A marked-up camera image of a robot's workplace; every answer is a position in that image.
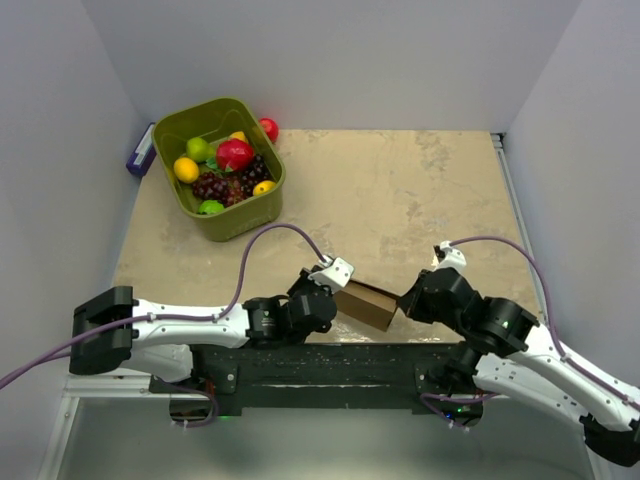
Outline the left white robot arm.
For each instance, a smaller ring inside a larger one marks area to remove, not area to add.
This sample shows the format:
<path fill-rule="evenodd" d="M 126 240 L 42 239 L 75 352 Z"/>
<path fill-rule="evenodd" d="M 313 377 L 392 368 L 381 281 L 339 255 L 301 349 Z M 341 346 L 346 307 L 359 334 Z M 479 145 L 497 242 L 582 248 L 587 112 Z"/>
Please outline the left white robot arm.
<path fill-rule="evenodd" d="M 196 392 L 207 368 L 192 347 L 281 348 L 326 333 L 337 314 L 334 295 L 352 273 L 339 263 L 304 269 L 286 294 L 232 307 L 159 304 L 135 298 L 130 286 L 113 287 L 75 309 L 69 371 L 90 376 L 127 368 Z"/>

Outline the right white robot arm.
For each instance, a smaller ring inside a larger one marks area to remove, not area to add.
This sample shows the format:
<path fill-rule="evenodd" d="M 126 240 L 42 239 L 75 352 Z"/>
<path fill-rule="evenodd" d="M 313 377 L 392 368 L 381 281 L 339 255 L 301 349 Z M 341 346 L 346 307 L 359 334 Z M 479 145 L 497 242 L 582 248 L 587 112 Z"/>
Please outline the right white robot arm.
<path fill-rule="evenodd" d="M 427 377 L 447 393 L 504 395 L 582 429 L 586 446 L 623 467 L 639 461 L 639 390 L 552 339 L 517 303 L 484 297 L 452 268 L 423 270 L 397 302 L 411 320 L 462 340 Z"/>

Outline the brown cardboard box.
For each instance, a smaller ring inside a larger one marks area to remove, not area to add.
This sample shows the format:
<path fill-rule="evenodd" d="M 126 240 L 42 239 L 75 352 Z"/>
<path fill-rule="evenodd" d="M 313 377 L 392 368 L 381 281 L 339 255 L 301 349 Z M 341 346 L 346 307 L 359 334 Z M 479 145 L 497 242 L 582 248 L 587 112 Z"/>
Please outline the brown cardboard box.
<path fill-rule="evenodd" d="M 351 280 L 333 296 L 339 312 L 386 332 L 396 314 L 399 296 L 358 280 Z"/>

